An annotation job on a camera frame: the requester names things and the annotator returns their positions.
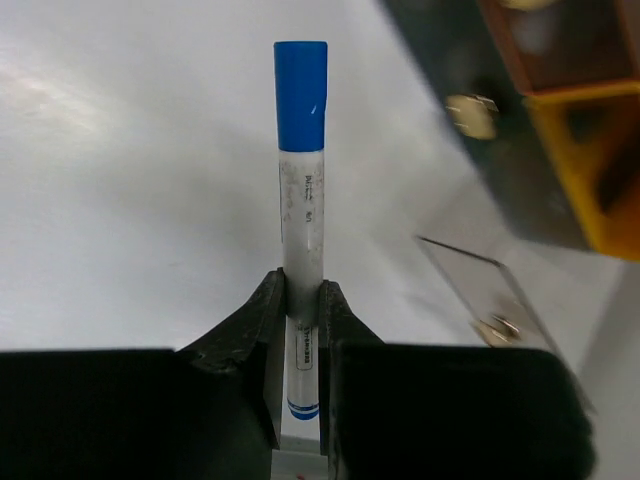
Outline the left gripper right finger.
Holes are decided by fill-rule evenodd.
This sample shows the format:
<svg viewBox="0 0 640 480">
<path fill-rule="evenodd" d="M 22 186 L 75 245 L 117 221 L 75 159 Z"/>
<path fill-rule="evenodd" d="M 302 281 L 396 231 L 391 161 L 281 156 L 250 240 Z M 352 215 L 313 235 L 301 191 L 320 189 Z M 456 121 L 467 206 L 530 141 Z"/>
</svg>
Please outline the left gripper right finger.
<svg viewBox="0 0 640 480">
<path fill-rule="evenodd" d="M 321 451 L 332 479 L 586 479 L 591 422 L 538 349 L 387 344 L 319 294 Z"/>
</svg>

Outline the blue white marker pen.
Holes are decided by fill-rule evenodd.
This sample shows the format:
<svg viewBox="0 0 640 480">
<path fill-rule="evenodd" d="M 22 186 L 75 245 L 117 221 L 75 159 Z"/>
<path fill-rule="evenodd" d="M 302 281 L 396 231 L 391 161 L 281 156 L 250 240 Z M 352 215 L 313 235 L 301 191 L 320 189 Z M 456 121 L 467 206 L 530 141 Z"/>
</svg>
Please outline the blue white marker pen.
<svg viewBox="0 0 640 480">
<path fill-rule="evenodd" d="M 286 286 L 286 404 L 298 420 L 319 413 L 318 310 L 324 280 L 328 45 L 274 45 L 282 269 Z"/>
</svg>

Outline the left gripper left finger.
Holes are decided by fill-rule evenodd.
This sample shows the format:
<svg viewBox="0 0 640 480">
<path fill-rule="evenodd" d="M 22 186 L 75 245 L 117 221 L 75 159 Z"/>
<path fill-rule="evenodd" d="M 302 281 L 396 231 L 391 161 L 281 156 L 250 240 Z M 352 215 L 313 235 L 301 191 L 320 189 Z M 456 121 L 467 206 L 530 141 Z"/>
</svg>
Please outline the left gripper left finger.
<svg viewBox="0 0 640 480">
<path fill-rule="evenodd" d="M 280 445 L 285 280 L 180 350 L 1 356 L 5 479 L 267 479 Z"/>
</svg>

